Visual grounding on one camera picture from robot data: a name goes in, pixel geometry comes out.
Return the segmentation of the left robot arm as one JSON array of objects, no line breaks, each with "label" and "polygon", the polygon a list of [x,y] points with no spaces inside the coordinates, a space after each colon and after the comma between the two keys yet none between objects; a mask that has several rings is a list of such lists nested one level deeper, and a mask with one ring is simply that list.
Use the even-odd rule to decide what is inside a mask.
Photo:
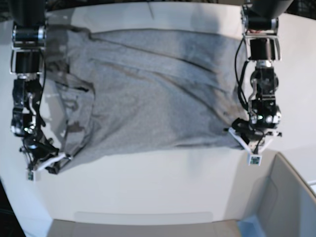
[{"label": "left robot arm", "polygon": [[237,118],[227,131],[257,163],[269,145],[266,137],[279,137],[281,111],[277,105],[279,86],[273,63],[281,60],[278,38],[279,17],[292,4],[290,0],[253,0],[241,6],[242,40],[246,60],[241,73],[235,73],[237,96],[248,120]]}]

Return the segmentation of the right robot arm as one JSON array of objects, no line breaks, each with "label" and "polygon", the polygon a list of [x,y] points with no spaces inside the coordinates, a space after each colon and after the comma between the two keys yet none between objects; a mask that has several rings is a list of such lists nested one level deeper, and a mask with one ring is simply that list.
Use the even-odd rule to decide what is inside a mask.
[{"label": "right robot arm", "polygon": [[10,73],[16,76],[10,130],[22,141],[19,151],[26,158],[28,179],[33,180],[42,170],[58,174],[72,157],[53,146],[42,131],[46,125],[40,115],[46,81],[46,1],[10,0],[8,8],[13,20]]}]

